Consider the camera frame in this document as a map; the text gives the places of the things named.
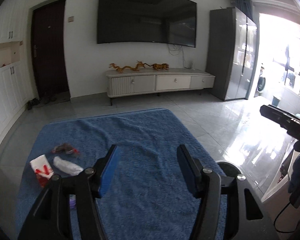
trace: trash can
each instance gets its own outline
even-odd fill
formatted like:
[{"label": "trash can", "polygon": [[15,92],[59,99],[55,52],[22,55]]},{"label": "trash can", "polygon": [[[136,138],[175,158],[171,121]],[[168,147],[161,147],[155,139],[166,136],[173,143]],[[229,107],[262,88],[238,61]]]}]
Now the trash can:
[{"label": "trash can", "polygon": [[281,97],[273,96],[271,105],[278,107],[278,104],[280,103],[280,100],[281,100]]}]

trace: blue curtain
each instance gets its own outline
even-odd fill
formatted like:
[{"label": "blue curtain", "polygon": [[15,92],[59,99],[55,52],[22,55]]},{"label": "blue curtain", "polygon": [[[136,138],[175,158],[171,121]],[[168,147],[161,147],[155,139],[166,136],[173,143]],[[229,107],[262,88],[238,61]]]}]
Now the blue curtain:
[{"label": "blue curtain", "polygon": [[235,0],[234,5],[253,21],[252,0]]}]

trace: dark brown door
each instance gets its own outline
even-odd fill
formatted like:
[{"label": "dark brown door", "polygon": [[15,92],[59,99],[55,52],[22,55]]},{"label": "dark brown door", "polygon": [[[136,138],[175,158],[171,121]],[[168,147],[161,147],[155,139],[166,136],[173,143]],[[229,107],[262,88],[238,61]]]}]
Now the dark brown door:
[{"label": "dark brown door", "polygon": [[63,19],[66,0],[33,12],[31,46],[39,97],[69,91],[63,52]]}]

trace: refrigerator door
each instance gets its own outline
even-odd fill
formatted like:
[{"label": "refrigerator door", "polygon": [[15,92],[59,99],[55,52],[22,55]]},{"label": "refrigerator door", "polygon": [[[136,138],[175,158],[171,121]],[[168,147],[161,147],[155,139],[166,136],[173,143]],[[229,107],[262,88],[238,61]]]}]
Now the refrigerator door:
[{"label": "refrigerator door", "polygon": [[255,53],[256,53],[256,38],[257,26],[255,23],[247,18],[247,50],[244,60],[244,67],[242,68],[242,77],[239,83],[236,98],[246,98],[247,91],[251,84],[252,70],[254,67]]},{"label": "refrigerator door", "polygon": [[233,64],[229,79],[229,86],[227,88],[225,100],[235,99],[240,79],[242,75],[242,68],[244,63],[244,55],[246,51],[246,37],[247,37],[247,17],[236,8],[236,32],[235,32],[235,47]]}]

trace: tile floor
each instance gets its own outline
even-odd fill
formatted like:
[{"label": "tile floor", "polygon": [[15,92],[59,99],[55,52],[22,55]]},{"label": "tile floor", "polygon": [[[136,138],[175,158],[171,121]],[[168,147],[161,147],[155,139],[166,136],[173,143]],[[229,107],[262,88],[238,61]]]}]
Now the tile floor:
[{"label": "tile floor", "polygon": [[15,198],[24,165],[41,128],[50,122],[151,108],[171,110],[210,155],[239,166],[261,198],[277,172],[291,137],[262,117],[263,97],[222,102],[198,91],[116,98],[106,94],[25,111],[0,146],[0,226],[10,239],[14,232]]}]

